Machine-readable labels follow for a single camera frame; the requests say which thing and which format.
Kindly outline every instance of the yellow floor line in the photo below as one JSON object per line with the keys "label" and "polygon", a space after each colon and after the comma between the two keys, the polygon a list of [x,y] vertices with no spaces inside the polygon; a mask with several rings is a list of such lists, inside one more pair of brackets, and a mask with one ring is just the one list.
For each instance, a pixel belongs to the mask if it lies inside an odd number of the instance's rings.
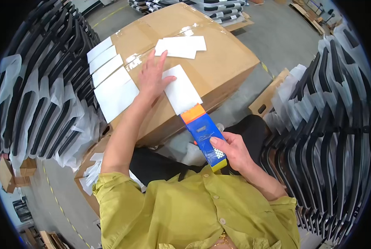
{"label": "yellow floor line", "polygon": [[101,21],[99,21],[98,23],[94,24],[93,28],[95,28],[97,25],[99,25],[101,22],[103,22],[105,19],[107,19],[108,17],[110,17],[111,15],[117,13],[118,11],[120,10],[123,10],[125,7],[128,7],[128,5],[125,5],[123,7],[120,7],[118,8],[117,10],[115,10],[114,12],[110,13],[109,15],[107,15],[106,17],[104,17],[103,19],[101,19]]}
{"label": "yellow floor line", "polygon": [[46,172],[45,172],[45,167],[44,167],[44,163],[43,163],[43,161],[42,161],[42,166],[43,166],[44,175],[45,175],[45,177],[46,177],[46,179],[47,179],[47,183],[48,183],[48,185],[50,186],[51,193],[53,193],[53,196],[54,196],[54,198],[55,198],[55,201],[57,202],[57,204],[58,204],[58,206],[59,206],[59,208],[60,208],[62,214],[65,216],[66,220],[67,220],[67,221],[69,222],[69,224],[72,226],[73,230],[77,233],[77,235],[79,235],[79,237],[83,240],[83,242],[86,243],[86,245],[90,248],[90,245],[89,245],[89,244],[88,244],[88,243],[83,239],[83,237],[78,233],[78,231],[76,231],[75,227],[74,227],[74,226],[72,225],[72,223],[69,221],[69,218],[65,215],[65,212],[63,211],[61,205],[59,204],[59,202],[58,202],[58,200],[57,200],[57,197],[56,197],[55,194],[54,194],[53,188],[51,187],[50,182],[49,182],[49,180],[48,180],[47,174],[46,174]]}

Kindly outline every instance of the hand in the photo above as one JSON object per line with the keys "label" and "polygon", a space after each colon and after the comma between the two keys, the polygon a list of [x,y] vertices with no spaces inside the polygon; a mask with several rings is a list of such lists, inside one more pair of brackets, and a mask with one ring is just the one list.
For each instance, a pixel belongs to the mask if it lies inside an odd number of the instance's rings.
{"label": "hand", "polygon": [[234,170],[241,173],[248,167],[257,167],[249,155],[241,135],[231,132],[222,132],[222,134],[226,141],[217,137],[211,137],[210,142],[213,147],[226,154],[230,166]]}
{"label": "hand", "polygon": [[143,63],[143,69],[138,75],[139,95],[150,103],[162,94],[170,82],[177,79],[174,76],[162,79],[163,65],[167,55],[168,51],[166,50],[160,56],[158,63],[155,63],[155,49],[153,49],[148,55],[147,61]]}

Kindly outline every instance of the gray floor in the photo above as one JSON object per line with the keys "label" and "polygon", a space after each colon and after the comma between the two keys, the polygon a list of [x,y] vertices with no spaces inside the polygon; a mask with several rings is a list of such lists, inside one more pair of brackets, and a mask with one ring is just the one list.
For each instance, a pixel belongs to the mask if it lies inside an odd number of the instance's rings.
{"label": "gray floor", "polygon": [[[235,35],[257,55],[270,72],[277,75],[284,67],[292,69],[299,63],[309,65],[317,52],[320,36],[293,9],[288,5],[266,0],[263,5],[255,6],[251,3],[244,11],[255,24],[244,27],[243,31],[238,31]],[[99,7],[87,15],[88,22],[101,40],[140,17],[142,15],[131,9],[126,0]],[[240,89],[211,114],[213,121],[227,127],[250,114],[248,106],[271,80],[271,75],[259,65]],[[188,132],[183,132],[170,139],[159,152],[181,159],[187,143],[192,140]],[[101,231],[93,222],[98,217],[79,192],[73,181],[72,170],[68,167],[61,168],[53,160],[43,163],[51,188],[65,215],[50,190],[42,163],[38,161],[38,170],[31,179],[32,186],[22,190],[28,198],[35,226],[39,230],[61,233],[74,248],[88,248],[79,233],[89,245],[97,248],[101,241]],[[316,248],[321,241],[307,231],[301,230],[300,234],[302,248]]]}

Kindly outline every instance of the woman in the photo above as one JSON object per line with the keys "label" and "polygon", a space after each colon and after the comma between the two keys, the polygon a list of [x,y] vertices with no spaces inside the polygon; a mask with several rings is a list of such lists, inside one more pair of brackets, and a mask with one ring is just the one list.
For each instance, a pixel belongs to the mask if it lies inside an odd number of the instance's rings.
{"label": "woman", "polygon": [[[212,137],[230,167],[187,166],[134,148],[144,117],[165,87],[167,51],[153,50],[139,74],[140,93],[127,108],[105,149],[94,186],[100,204],[103,248],[299,248],[296,199],[258,160],[265,124],[254,115]],[[129,169],[147,186],[143,194]]]}

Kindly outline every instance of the left hand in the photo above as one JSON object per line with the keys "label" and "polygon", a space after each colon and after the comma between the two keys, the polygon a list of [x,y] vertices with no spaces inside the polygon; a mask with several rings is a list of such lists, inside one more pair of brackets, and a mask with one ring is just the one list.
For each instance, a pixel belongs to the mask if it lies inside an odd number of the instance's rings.
{"label": "left hand", "polygon": [[148,55],[147,61],[143,63],[143,69],[138,75],[139,95],[150,103],[162,94],[170,82],[177,79],[175,76],[162,79],[163,65],[167,55],[168,51],[166,50],[160,56],[159,61],[155,63],[155,49],[153,49]]}

